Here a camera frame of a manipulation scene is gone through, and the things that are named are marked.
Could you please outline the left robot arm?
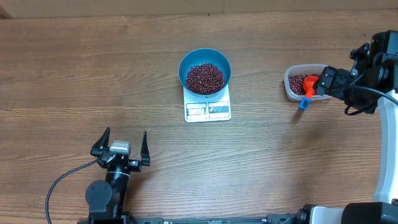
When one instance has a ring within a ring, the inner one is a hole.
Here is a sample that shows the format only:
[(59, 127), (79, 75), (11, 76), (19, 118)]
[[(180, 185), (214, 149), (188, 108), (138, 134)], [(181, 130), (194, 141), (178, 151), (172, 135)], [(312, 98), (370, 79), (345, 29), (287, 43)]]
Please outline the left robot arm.
[(90, 184), (85, 193), (89, 206), (88, 223), (135, 223), (134, 217), (124, 210), (132, 172), (140, 172), (150, 165), (147, 133), (144, 132), (140, 151), (141, 158), (131, 159), (131, 145), (127, 141), (109, 143), (111, 130), (107, 128), (92, 146), (90, 154), (96, 163), (106, 169), (103, 180)]

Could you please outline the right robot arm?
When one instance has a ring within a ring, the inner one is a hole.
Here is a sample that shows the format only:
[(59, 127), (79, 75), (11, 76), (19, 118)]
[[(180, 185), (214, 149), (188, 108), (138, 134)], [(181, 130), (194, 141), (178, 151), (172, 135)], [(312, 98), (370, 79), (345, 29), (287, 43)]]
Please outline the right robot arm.
[(351, 70), (325, 67), (313, 89), (344, 101), (345, 114), (379, 112), (381, 163), (372, 202), (344, 208), (311, 205), (298, 223), (397, 223), (397, 31), (374, 34), (369, 43), (350, 52)]

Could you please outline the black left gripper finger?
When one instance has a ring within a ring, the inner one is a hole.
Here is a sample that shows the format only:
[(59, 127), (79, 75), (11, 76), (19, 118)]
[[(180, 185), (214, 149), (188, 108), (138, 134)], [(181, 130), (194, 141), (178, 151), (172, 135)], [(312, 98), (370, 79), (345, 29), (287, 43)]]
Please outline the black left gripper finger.
[(90, 154), (92, 156), (101, 156), (104, 152), (109, 150), (109, 135), (111, 129), (107, 127), (103, 135), (93, 144)]
[(146, 131), (144, 131), (144, 134), (143, 134), (140, 155), (141, 155), (141, 165), (142, 166), (150, 166), (150, 154), (149, 154), (149, 148), (147, 145), (147, 132)]

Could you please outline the red measuring scoop blue handle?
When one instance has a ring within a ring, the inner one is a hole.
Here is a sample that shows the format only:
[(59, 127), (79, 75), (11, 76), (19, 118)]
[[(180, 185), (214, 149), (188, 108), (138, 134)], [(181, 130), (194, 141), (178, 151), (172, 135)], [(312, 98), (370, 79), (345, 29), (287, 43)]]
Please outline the red measuring scoop blue handle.
[(310, 75), (304, 79), (303, 89), (305, 90), (305, 94), (298, 106), (298, 108), (302, 111), (305, 111), (310, 106), (313, 95), (315, 95), (315, 90), (313, 88), (315, 82), (318, 80), (318, 77)]

